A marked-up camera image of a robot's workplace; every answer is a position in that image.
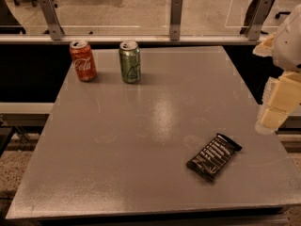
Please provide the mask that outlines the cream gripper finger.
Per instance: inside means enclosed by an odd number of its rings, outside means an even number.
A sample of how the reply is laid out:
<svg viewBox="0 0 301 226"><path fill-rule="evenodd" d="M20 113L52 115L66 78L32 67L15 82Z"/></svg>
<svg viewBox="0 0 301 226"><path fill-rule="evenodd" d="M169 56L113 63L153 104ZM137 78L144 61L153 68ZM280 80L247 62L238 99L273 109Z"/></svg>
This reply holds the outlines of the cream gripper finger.
<svg viewBox="0 0 301 226"><path fill-rule="evenodd" d="M301 74L284 72L269 77L262 95L255 130L262 135L274 133L301 104Z"/></svg>
<svg viewBox="0 0 301 226"><path fill-rule="evenodd" d="M263 42L253 49L253 54L259 57L270 57L273 52L276 33L269 35Z"/></svg>

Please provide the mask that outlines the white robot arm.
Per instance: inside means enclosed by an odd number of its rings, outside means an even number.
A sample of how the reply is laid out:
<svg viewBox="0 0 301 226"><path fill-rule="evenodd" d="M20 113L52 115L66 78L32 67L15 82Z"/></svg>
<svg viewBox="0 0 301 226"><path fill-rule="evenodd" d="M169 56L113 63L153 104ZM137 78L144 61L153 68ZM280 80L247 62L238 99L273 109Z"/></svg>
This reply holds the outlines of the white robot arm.
<svg viewBox="0 0 301 226"><path fill-rule="evenodd" d="M253 54L271 57L283 70L269 77L262 95L255 130L274 133L301 104L301 5L297 5L277 31L255 47Z"/></svg>

